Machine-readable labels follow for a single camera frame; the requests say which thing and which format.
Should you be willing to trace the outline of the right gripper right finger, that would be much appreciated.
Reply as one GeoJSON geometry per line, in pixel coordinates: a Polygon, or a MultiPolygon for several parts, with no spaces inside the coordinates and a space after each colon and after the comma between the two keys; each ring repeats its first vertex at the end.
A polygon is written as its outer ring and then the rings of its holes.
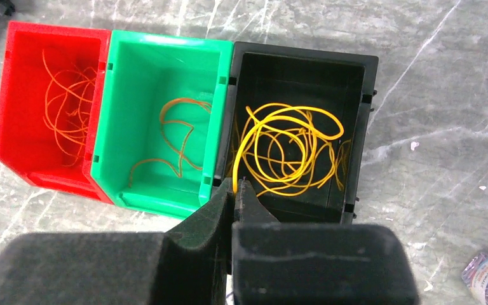
{"type": "Polygon", "coordinates": [[[280,222],[247,180],[234,203],[236,304],[419,304],[408,258],[387,227],[280,222]]]}

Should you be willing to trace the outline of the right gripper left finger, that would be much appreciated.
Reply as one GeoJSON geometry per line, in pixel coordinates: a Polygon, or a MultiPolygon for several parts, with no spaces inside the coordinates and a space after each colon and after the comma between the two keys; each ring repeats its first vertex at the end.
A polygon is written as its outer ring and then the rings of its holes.
{"type": "Polygon", "coordinates": [[[0,254],[0,304],[224,304],[231,187],[165,233],[15,238],[0,254]]]}

